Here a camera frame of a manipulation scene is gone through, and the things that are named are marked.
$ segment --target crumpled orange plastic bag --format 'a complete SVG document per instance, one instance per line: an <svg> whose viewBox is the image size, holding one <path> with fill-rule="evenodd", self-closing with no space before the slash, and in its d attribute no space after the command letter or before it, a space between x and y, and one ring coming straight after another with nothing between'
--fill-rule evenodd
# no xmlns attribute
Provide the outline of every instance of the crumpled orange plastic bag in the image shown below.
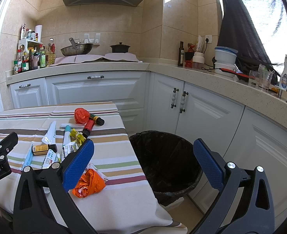
<svg viewBox="0 0 287 234"><path fill-rule="evenodd" d="M78 198L85 198L86 196L98 193L105 188L104 180L93 169L88 169L79 179L76 187L72 193Z"/></svg>
<svg viewBox="0 0 287 234"><path fill-rule="evenodd" d="M84 108L76 108L74 111L74 118L77 124L86 124L90 117L89 111Z"/></svg>

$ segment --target glass cup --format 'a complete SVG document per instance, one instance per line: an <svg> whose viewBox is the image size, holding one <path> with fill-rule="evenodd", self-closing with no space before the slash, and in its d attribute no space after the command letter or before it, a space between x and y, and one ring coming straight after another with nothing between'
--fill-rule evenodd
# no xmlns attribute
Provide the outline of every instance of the glass cup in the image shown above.
<svg viewBox="0 0 287 234"><path fill-rule="evenodd" d="M262 70L259 72L259 85L258 89L264 92L268 92L272 75L274 73L271 71Z"/></svg>
<svg viewBox="0 0 287 234"><path fill-rule="evenodd" d="M259 73L257 71L250 70L248 86L258 89L258 85L259 85Z"/></svg>

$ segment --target countertop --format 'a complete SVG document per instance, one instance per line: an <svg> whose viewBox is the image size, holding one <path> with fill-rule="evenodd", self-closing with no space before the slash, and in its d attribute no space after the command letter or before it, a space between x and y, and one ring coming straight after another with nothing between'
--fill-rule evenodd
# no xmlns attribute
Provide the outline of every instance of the countertop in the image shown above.
<svg viewBox="0 0 287 234"><path fill-rule="evenodd" d="M93 62L59 65L8 76L6 84L62 74L92 71L151 71L170 76L213 91L274 120L287 129L287 103L277 97L251 88L246 83L230 77L198 69L180 68L173 65L134 62Z"/></svg>

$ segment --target white bottle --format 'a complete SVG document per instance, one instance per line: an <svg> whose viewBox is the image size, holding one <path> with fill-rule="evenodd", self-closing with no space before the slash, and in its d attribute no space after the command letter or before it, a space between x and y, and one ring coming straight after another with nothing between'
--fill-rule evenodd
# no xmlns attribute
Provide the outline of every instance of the white bottle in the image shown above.
<svg viewBox="0 0 287 234"><path fill-rule="evenodd" d="M279 88L285 91L287 89L287 55L285 55L284 59L284 70L280 77Z"/></svg>

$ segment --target blue gripper pad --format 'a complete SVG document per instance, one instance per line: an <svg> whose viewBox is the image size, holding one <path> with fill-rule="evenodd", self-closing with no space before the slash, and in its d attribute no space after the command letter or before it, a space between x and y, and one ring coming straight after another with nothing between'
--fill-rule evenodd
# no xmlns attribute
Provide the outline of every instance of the blue gripper pad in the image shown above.
<svg viewBox="0 0 287 234"><path fill-rule="evenodd" d="M86 166L94 153L94 144L92 140L87 139L84 144L79 148L75 158L71 161L70 165L63 172L63 188L66 192L75 188L77 182L82 176Z"/></svg>
<svg viewBox="0 0 287 234"><path fill-rule="evenodd" d="M221 192L224 189L224 172L212 157L210 149L203 144L201 139L194 141L193 154L210 182L210 185Z"/></svg>

